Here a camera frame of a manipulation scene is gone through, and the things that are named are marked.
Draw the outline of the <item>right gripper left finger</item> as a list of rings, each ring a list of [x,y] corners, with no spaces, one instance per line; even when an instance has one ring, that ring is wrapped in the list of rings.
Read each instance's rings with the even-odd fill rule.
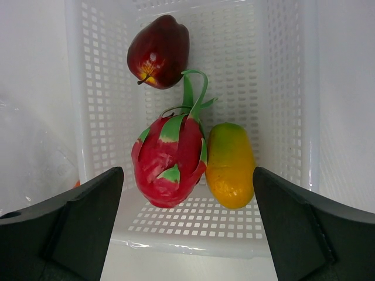
[[[100,280],[123,182],[113,167],[1,216],[1,280]]]

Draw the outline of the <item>yellow green mango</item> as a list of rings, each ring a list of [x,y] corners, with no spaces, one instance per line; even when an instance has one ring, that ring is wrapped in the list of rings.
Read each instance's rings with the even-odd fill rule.
[[[224,207],[245,207],[254,196],[255,157],[246,130],[225,122],[212,128],[208,140],[206,181]]]

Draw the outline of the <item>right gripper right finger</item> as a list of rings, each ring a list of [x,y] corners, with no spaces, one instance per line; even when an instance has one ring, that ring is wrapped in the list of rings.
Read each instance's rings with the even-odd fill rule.
[[[374,280],[373,213],[262,167],[253,183],[279,280]]]

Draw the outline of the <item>dark red apple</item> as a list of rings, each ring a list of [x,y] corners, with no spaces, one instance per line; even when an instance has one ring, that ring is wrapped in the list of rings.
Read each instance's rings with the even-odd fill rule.
[[[189,51],[187,27],[172,15],[163,15],[135,36],[128,48],[127,65],[138,85],[165,90],[182,78]]]

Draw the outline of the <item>clear zip bag orange zipper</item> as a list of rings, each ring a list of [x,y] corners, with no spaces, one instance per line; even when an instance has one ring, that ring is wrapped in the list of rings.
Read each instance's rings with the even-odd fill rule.
[[[79,185],[74,153],[34,113],[1,94],[1,214]]]

